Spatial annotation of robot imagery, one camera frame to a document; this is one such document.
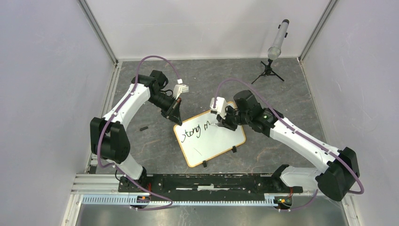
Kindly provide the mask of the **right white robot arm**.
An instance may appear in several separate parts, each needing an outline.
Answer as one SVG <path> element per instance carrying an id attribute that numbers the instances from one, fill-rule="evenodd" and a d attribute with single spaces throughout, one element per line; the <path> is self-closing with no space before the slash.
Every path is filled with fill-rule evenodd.
<path id="1" fill-rule="evenodd" d="M 247 125 L 285 144 L 313 164 L 312 168 L 281 167 L 271 180 L 275 191 L 308 187 L 338 202 L 348 193 L 355 194 L 351 188 L 359 183 L 360 171 L 354 150 L 339 149 L 316 139 L 273 108 L 262 107 L 250 90 L 237 93 L 233 99 L 236 107 L 228 105 L 222 97 L 211 100 L 211 113 L 216 115 L 219 127 L 235 131 L 238 126 Z"/>

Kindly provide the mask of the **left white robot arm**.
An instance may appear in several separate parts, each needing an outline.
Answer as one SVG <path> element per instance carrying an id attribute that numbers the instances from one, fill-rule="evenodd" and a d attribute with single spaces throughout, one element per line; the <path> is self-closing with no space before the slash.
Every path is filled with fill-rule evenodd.
<path id="1" fill-rule="evenodd" d="M 145 168 L 130 154 L 130 142 L 126 133 L 129 123 L 139 108 L 150 102 L 160 109 L 161 116 L 177 125 L 182 125 L 180 104 L 182 93 L 189 87 L 178 79 L 172 95 L 164 89 L 168 79 L 161 71 L 153 70 L 149 76 L 137 75 L 122 99 L 101 118 L 94 117 L 90 122 L 91 152 L 98 160 L 106 160 L 120 169 L 130 179 L 130 186 L 137 192 L 144 191 L 148 179 L 143 176 Z"/>

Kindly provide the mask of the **yellow framed whiteboard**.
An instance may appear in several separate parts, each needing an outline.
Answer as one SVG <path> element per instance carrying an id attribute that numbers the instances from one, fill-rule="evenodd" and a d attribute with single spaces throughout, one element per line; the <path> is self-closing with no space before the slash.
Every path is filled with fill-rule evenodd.
<path id="1" fill-rule="evenodd" d="M 209 125 L 211 123 L 217 123 L 216 115 L 208 110 L 184 120 L 181 126 L 173 127 L 186 163 L 191 168 L 246 142 L 242 126 L 239 125 L 235 131 L 231 131 Z"/>

